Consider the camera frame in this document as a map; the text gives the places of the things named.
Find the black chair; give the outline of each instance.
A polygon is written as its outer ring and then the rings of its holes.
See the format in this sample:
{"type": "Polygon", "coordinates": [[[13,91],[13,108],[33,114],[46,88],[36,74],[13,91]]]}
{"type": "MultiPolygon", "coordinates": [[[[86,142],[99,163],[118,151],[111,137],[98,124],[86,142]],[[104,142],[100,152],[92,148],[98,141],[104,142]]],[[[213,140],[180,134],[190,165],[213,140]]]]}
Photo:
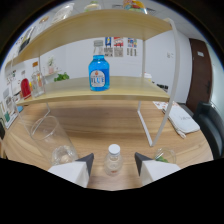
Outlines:
{"type": "Polygon", "coordinates": [[[213,158],[220,159],[224,150],[224,122],[217,111],[209,103],[199,102],[193,119],[201,128],[213,158]]]}
{"type": "Polygon", "coordinates": [[[4,122],[2,118],[0,118],[0,138],[3,140],[5,136],[5,130],[1,122],[4,122]]]}

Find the small white bottle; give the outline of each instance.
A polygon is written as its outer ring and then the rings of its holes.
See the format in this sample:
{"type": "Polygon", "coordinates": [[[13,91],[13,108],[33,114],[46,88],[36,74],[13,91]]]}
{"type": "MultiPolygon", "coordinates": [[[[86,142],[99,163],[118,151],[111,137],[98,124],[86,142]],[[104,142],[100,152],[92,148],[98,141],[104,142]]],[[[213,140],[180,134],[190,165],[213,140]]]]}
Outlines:
{"type": "Polygon", "coordinates": [[[108,148],[109,153],[104,160],[104,170],[109,176],[116,176],[119,174],[122,165],[123,158],[120,155],[120,146],[112,144],[108,148]]]}

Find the red object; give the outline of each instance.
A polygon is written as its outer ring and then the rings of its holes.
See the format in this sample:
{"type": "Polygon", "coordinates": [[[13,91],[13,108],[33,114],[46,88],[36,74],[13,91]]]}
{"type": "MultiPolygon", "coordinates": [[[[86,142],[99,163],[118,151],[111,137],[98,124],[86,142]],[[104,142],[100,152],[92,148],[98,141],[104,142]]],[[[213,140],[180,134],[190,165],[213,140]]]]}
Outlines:
{"type": "Polygon", "coordinates": [[[21,90],[24,100],[31,96],[30,85],[28,79],[23,79],[21,82],[21,90]]]}
{"type": "Polygon", "coordinates": [[[134,8],[134,9],[140,9],[140,7],[138,5],[132,5],[132,8],[134,8]]]}

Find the bottle label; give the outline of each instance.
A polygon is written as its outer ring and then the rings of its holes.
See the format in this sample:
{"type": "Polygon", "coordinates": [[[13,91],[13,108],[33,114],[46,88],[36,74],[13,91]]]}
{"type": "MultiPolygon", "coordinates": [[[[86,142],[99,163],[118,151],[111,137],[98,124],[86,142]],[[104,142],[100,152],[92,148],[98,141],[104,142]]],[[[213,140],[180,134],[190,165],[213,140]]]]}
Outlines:
{"type": "Polygon", "coordinates": [[[93,87],[103,87],[105,85],[105,75],[102,71],[92,71],[90,78],[93,87]]]}

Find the bottle cap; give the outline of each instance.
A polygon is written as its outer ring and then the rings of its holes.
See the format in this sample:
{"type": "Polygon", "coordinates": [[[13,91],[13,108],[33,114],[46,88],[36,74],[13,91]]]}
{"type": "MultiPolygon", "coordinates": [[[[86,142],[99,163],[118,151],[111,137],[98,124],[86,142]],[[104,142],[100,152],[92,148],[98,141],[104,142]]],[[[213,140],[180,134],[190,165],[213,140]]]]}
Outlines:
{"type": "Polygon", "coordinates": [[[102,40],[94,40],[94,47],[100,47],[103,46],[102,40]]]}
{"type": "Polygon", "coordinates": [[[35,67],[37,65],[38,65],[38,61],[36,61],[36,62],[33,63],[33,67],[35,67]]]}
{"type": "Polygon", "coordinates": [[[108,148],[109,152],[113,156],[118,156],[120,155],[120,146],[117,144],[112,144],[108,148]]]}

